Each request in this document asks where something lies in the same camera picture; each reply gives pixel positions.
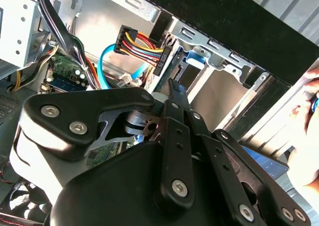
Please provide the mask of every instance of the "metal slot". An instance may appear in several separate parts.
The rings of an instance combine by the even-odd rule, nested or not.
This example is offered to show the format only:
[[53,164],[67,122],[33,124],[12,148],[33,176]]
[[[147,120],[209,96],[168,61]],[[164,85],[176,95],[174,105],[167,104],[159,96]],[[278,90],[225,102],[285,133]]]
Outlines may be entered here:
[[191,40],[193,40],[193,37],[196,35],[195,32],[193,32],[193,31],[187,29],[186,27],[183,27],[183,28],[180,30],[180,32],[181,32],[184,36],[186,36],[188,39],[191,39]]
[[239,60],[238,58],[236,58],[236,56],[235,56],[233,53],[231,53],[231,54],[229,55],[229,58],[233,59],[233,60],[236,61],[237,63],[240,63],[240,60]]
[[219,50],[219,47],[212,40],[209,40],[207,44],[212,46],[214,49]]
[[136,9],[140,9],[142,3],[139,0],[125,0],[125,2]]

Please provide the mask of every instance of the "green circuit board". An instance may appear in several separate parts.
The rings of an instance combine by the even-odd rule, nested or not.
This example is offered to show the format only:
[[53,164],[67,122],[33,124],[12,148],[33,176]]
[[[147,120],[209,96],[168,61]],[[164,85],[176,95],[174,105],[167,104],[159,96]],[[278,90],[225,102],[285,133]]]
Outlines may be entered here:
[[75,71],[79,70],[81,74],[84,74],[84,71],[79,65],[75,64],[69,58],[63,55],[55,55],[55,59],[52,62],[53,74],[59,74],[60,76],[70,79],[71,81],[82,81],[82,79],[75,74]]

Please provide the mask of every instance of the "wire bundle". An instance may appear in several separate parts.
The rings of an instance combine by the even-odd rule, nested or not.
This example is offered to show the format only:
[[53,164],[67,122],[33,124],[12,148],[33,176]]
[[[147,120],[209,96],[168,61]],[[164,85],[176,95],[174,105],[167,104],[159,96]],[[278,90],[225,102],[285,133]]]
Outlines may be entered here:
[[92,63],[85,56],[85,50],[82,42],[71,35],[66,29],[64,23],[53,8],[50,0],[35,0],[39,2],[39,11],[42,19],[48,26],[50,32],[56,38],[59,45],[69,56],[81,66],[86,73],[88,82],[92,89],[100,89],[97,74]]
[[101,85],[99,83],[98,75],[95,71],[95,67],[93,66],[92,62],[90,62],[89,58],[85,56],[83,43],[76,36],[72,35],[72,37],[75,39],[75,41],[78,44],[80,54],[84,55],[85,65],[88,66],[87,68],[84,68],[84,72],[86,73],[90,86],[93,85],[94,86],[93,89],[101,89]]
[[144,45],[141,46],[135,43],[128,32],[125,32],[124,40],[122,41],[123,48],[120,51],[131,55],[139,60],[142,60],[152,66],[156,66],[163,49],[158,49],[152,44],[149,39],[143,34],[138,33],[137,39]]
[[39,62],[38,62],[38,65],[36,66],[32,75],[30,77],[28,77],[28,79],[24,80],[23,82],[21,82],[22,71],[21,70],[16,71],[16,83],[15,83],[15,85],[9,86],[8,90],[18,91],[21,88],[34,82],[36,80],[36,78],[39,76],[39,74],[41,73],[45,64],[51,59],[52,56],[54,56],[56,54],[56,52],[58,51],[58,48],[59,48],[58,45],[55,46],[47,55],[41,57]]

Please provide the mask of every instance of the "mounting hole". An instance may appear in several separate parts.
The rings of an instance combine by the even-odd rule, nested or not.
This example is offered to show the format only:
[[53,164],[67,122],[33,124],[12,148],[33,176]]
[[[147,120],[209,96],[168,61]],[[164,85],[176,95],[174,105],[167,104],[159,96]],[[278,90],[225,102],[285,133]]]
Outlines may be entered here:
[[148,130],[149,131],[154,131],[158,128],[158,125],[157,123],[151,123],[149,126],[148,126]]
[[177,145],[176,145],[180,150],[182,150],[182,149],[184,149],[184,147],[183,147],[183,145],[182,144],[180,144],[180,143],[177,143]]
[[142,97],[146,100],[150,100],[150,97],[148,95],[142,94]]
[[174,106],[174,108],[178,109],[178,105],[176,105],[175,103],[172,103],[171,105]]
[[227,165],[223,165],[223,168],[227,171],[229,171],[229,167]]

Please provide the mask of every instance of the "blue object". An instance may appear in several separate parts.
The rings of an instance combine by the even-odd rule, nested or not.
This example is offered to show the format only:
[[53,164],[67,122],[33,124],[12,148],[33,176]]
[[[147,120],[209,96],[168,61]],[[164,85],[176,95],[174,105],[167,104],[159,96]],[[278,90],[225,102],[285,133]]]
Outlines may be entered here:
[[314,103],[313,103],[313,108],[312,108],[313,113],[315,112],[315,110],[316,110],[318,104],[319,104],[319,99],[315,100]]
[[113,51],[115,48],[115,44],[112,44],[112,45],[109,45],[108,47],[106,47],[103,52],[102,52],[102,55],[99,59],[99,62],[98,62],[98,79],[99,79],[99,82],[100,82],[100,85],[101,85],[101,88],[102,90],[106,90],[106,89],[111,89],[110,85],[108,84],[108,82],[106,81],[105,77],[104,77],[104,73],[103,73],[103,65],[102,65],[102,62],[103,62],[103,57]]
[[146,71],[146,69],[149,67],[149,64],[148,63],[144,63],[143,65],[140,66],[139,69],[137,69],[137,71],[135,71],[131,77],[132,77],[132,80],[138,78],[140,75],[143,74],[144,71]]
[[202,69],[204,68],[204,64],[205,64],[205,58],[196,54],[195,52],[193,51],[190,51],[188,53],[188,56],[186,58],[186,63],[187,64],[190,64],[192,66],[195,66],[199,69]]
[[267,174],[273,178],[273,180],[276,180],[281,175],[283,175],[285,172],[288,171],[288,166],[281,164],[275,160],[272,160],[266,156],[263,156],[253,150],[250,150],[246,147],[244,147],[244,150],[253,158],[260,166],[263,168]]

